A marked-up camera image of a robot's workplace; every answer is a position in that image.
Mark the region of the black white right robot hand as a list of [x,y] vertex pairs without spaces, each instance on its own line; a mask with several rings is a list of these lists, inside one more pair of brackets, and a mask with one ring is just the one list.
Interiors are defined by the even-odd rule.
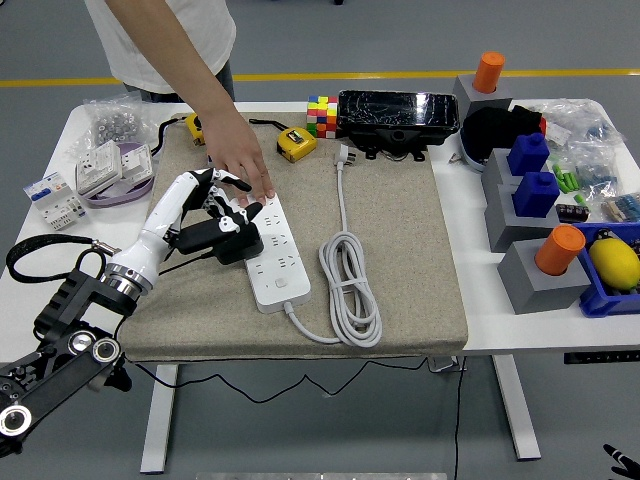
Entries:
[[616,466],[611,467],[611,471],[613,473],[621,475],[627,479],[639,480],[640,465],[638,462],[610,444],[604,444],[603,450],[617,463]]

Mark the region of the person's hand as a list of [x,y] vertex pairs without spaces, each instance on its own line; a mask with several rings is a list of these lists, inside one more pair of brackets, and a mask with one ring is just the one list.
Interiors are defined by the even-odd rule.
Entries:
[[207,153],[214,167],[242,179],[251,186],[253,198],[264,205],[275,195],[257,137],[235,109],[199,112]]

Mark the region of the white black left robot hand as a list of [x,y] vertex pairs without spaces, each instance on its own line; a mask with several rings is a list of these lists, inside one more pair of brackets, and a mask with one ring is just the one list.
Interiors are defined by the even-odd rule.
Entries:
[[251,190],[235,175],[215,168],[177,176],[152,209],[136,242],[107,264],[104,279],[128,282],[145,295],[157,282],[161,263],[175,250],[188,255],[209,248],[221,263],[228,261],[227,254],[233,261],[247,258],[247,242],[260,238],[253,220],[263,205],[232,207],[217,181]]

